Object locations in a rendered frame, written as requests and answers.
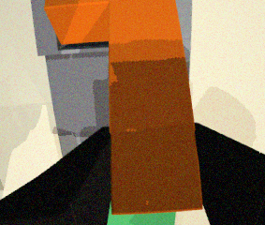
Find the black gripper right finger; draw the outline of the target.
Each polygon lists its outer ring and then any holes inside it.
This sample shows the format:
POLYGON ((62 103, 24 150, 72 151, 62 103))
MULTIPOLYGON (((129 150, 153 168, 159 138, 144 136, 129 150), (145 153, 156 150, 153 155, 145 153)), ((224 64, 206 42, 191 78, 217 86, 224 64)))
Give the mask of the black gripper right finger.
POLYGON ((210 225, 265 225, 265 154, 195 125, 202 205, 210 225))

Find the orange l-shaped part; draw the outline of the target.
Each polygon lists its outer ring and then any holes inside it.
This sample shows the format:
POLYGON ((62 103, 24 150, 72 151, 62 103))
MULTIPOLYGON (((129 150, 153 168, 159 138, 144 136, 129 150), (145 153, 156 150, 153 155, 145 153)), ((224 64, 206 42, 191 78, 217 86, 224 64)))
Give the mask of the orange l-shaped part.
POLYGON ((109 42, 110 210, 203 209, 176 0, 45 0, 61 45, 109 42))

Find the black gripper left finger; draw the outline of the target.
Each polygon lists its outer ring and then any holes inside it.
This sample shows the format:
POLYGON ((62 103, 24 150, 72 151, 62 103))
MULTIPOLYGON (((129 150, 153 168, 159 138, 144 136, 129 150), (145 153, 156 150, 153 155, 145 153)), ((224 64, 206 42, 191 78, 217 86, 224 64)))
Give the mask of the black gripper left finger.
POLYGON ((0 199, 0 225, 107 225, 109 214, 110 127, 0 199))

